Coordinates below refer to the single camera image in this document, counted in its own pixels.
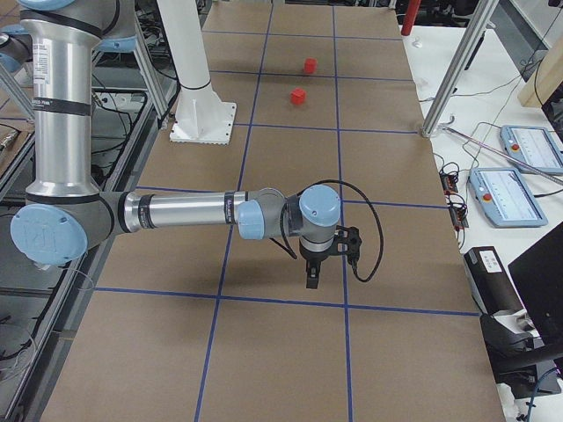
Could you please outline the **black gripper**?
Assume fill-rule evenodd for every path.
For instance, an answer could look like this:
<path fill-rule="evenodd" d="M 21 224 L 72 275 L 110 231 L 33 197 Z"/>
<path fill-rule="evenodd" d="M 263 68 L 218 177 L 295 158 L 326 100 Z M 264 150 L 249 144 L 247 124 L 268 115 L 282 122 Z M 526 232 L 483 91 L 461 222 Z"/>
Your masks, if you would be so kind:
<path fill-rule="evenodd" d="M 329 257 L 328 251 L 311 251 L 300 245 L 299 252 L 306 263 L 306 287 L 318 288 L 318 268 Z"/>

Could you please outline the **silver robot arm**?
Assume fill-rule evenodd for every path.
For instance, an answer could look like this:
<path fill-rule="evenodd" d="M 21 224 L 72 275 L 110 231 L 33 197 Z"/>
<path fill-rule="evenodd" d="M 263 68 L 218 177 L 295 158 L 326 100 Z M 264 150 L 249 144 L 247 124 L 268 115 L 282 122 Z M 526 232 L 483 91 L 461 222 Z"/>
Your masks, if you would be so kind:
<path fill-rule="evenodd" d="M 20 24 L 1 28 L 1 64 L 13 74 L 33 61 L 33 40 Z"/>
<path fill-rule="evenodd" d="M 35 179 L 11 220 L 11 239 L 34 262 L 60 266 L 110 236 L 140 229 L 228 224 L 244 239 L 299 240 L 309 288 L 343 251 L 340 197 L 317 183 L 292 197 L 254 192 L 175 196 L 103 193 L 91 178 L 91 76 L 99 46 L 135 48 L 131 1 L 24 1 L 33 41 Z"/>

